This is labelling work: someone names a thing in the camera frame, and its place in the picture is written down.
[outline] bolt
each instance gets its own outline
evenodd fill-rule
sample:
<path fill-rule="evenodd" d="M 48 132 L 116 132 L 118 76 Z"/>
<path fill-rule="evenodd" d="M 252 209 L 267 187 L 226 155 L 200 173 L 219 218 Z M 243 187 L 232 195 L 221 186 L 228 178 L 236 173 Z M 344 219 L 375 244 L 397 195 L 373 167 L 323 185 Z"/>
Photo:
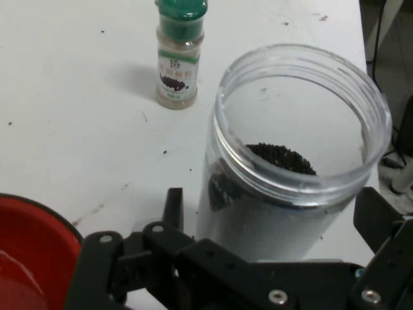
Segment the bolt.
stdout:
<path fill-rule="evenodd" d="M 155 225 L 155 226 L 153 226 L 152 231 L 154 233 L 160 233 L 161 231 L 163 231 L 163 227 L 160 226 L 160 225 Z"/>
<path fill-rule="evenodd" d="M 268 294 L 268 299 L 276 305 L 284 305 L 288 301 L 288 295 L 286 292 L 280 289 L 273 289 Z"/>
<path fill-rule="evenodd" d="M 106 242 L 111 242 L 112 241 L 112 236 L 110 236 L 109 234 L 106 234 L 104 236 L 102 236 L 99 241 L 101 243 L 106 243 Z"/>
<path fill-rule="evenodd" d="M 361 277 L 361 275 L 363 274 L 363 272 L 364 272 L 364 268 L 359 268 L 359 269 L 356 270 L 356 272 L 354 273 L 354 275 L 356 276 L 356 278 L 359 278 L 359 277 Z"/>
<path fill-rule="evenodd" d="M 372 289 L 365 289 L 361 292 L 361 297 L 364 299 L 366 302 L 369 302 L 371 304 L 378 304 L 381 301 L 381 296 L 379 293 L 376 291 L 373 291 Z"/>

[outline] white tabletop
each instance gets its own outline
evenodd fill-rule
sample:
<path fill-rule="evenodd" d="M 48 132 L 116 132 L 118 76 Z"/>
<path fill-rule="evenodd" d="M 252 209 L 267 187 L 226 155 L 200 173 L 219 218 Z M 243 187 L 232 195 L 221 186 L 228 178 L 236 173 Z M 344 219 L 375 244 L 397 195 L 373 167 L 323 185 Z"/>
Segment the white tabletop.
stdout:
<path fill-rule="evenodd" d="M 83 235 L 128 236 L 161 214 L 169 187 L 183 187 L 191 235 L 208 117 L 235 58 L 304 43 L 365 70 L 358 0 L 210 0 L 197 101 L 167 110 L 154 99 L 157 19 L 151 0 L 1 1 L 0 192 L 53 208 Z M 370 260 L 352 210 L 308 257 Z"/>

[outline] jar rim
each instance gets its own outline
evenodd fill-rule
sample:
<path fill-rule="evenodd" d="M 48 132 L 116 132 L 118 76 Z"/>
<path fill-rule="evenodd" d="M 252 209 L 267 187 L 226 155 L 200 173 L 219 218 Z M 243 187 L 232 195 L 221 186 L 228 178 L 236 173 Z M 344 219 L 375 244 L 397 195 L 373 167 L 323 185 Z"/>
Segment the jar rim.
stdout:
<path fill-rule="evenodd" d="M 359 166 L 352 168 L 348 171 L 331 174 L 325 176 L 318 175 L 306 175 L 297 172 L 292 172 L 279 168 L 265 160 L 259 158 L 259 156 L 253 154 L 247 147 L 242 144 L 242 142 L 236 138 L 236 136 L 231 133 L 228 129 L 228 118 L 225 115 L 224 102 L 225 102 L 225 90 L 231 83 L 231 78 L 236 74 L 239 67 L 248 61 L 251 57 L 261 57 L 262 61 L 268 57 L 269 53 L 272 52 L 284 52 L 288 53 L 289 50 L 295 52 L 307 53 L 307 56 L 316 55 L 318 59 L 325 59 L 329 61 L 335 61 L 336 63 L 345 67 L 348 71 L 347 74 L 352 74 L 358 79 L 362 80 L 364 85 L 363 91 L 368 92 L 370 95 L 369 104 L 376 110 L 378 114 L 378 122 L 380 124 L 380 131 L 378 132 L 378 138 L 375 141 L 375 151 Z M 301 61 L 311 61 L 312 65 L 323 66 L 322 62 L 314 61 L 313 59 L 305 59 L 305 57 L 300 58 Z M 345 58 L 338 56 L 334 53 L 328 52 L 326 50 L 316 48 L 309 45 L 299 45 L 299 44 L 275 44 L 270 46 L 264 46 L 252 50 L 237 60 L 235 60 L 229 68 L 225 71 L 224 76 L 219 84 L 219 90 L 217 92 L 216 104 L 214 107 L 214 119 L 216 120 L 216 129 L 220 131 L 218 134 L 224 141 L 224 148 L 229 153 L 230 157 L 236 161 L 236 165 L 241 167 L 244 171 L 247 171 L 249 175 L 257 178 L 266 183 L 266 185 L 281 187 L 283 190 L 290 192 L 300 192 L 301 194 L 332 194 L 339 195 L 339 191 L 344 187 L 349 187 L 351 184 L 360 183 L 360 180 L 368 178 L 370 175 L 373 165 L 375 165 L 382 154 L 385 152 L 388 143 L 390 141 L 390 133 L 392 128 L 391 116 L 388 106 L 383 99 L 383 96 L 379 92 L 377 86 L 373 81 L 358 67 L 353 65 L 351 62 Z M 259 173 L 256 169 L 253 169 L 248 162 L 254 160 L 254 165 L 259 166 Z M 305 183 L 305 188 L 300 187 L 299 189 L 292 184 L 295 183 Z"/>

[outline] spice jar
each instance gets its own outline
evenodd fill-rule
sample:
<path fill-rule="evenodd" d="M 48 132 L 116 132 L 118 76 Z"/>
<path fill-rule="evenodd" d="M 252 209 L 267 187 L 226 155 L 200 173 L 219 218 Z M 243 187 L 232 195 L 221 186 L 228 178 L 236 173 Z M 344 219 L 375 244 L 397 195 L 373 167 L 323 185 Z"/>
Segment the spice jar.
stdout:
<path fill-rule="evenodd" d="M 204 0 L 157 0 L 159 26 L 157 99 L 164 107 L 185 109 L 197 95 L 197 75 L 204 38 Z"/>
<path fill-rule="evenodd" d="M 210 118 L 196 238 L 251 262 L 303 258 L 364 186 L 390 132 L 380 92 L 345 59 L 304 45 L 245 54 Z M 263 147 L 262 157 L 293 154 L 303 173 L 253 152 Z"/>

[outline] cable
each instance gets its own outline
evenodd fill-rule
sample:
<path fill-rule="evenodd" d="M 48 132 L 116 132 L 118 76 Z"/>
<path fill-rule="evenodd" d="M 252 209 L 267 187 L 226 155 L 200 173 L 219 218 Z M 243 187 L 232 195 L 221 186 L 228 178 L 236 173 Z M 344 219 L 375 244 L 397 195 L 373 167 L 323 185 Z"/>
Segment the cable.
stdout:
<path fill-rule="evenodd" d="M 376 63 L 377 63 L 377 53 L 379 49 L 379 38 L 380 38 L 380 28 L 381 28 L 381 20 L 383 18 L 383 12 L 385 10 L 385 5 L 386 5 L 387 0 L 383 0 L 381 7 L 380 7 L 380 13 L 379 13 L 379 20 L 377 23 L 377 34 L 376 34 L 376 42 L 374 43 L 374 55 L 373 55 L 373 62 L 372 62 L 372 79 L 374 84 L 376 84 L 377 88 L 379 89 L 380 92 L 380 86 L 379 83 L 377 83 L 376 80 Z"/>
<path fill-rule="evenodd" d="M 403 169 L 404 168 L 396 160 L 391 160 L 390 158 L 382 158 L 380 164 L 384 167 L 391 168 L 391 169 Z"/>
<path fill-rule="evenodd" d="M 390 151 L 388 151 L 387 153 L 385 153 L 385 154 L 383 155 L 383 158 L 386 157 L 386 156 L 388 156 L 388 155 L 390 155 L 390 154 L 393 154 L 395 151 L 396 151 L 396 150 L 390 150 Z"/>
<path fill-rule="evenodd" d="M 379 39 L 380 39 L 380 29 L 381 29 L 381 20 L 383 18 L 383 12 L 385 10 L 385 5 L 386 5 L 387 0 L 383 0 L 380 6 L 380 12 L 379 12 L 379 20 L 377 23 L 377 34 L 376 34 L 376 42 L 374 43 L 374 55 L 373 55 L 373 62 L 372 62 L 372 79 L 374 84 L 376 84 L 377 88 L 381 93 L 381 88 L 379 86 L 379 83 L 377 82 L 376 79 L 376 64 L 377 64 L 377 55 L 378 55 L 378 49 L 379 49 Z M 394 132 L 398 133 L 399 130 L 393 125 L 393 130 Z M 403 162 L 404 166 L 407 165 L 406 159 L 403 156 L 403 154 L 397 149 L 396 147 L 396 142 L 394 141 L 394 137 L 392 134 L 392 145 L 394 147 L 394 151 L 397 153 L 397 155 L 400 157 L 401 161 Z"/>

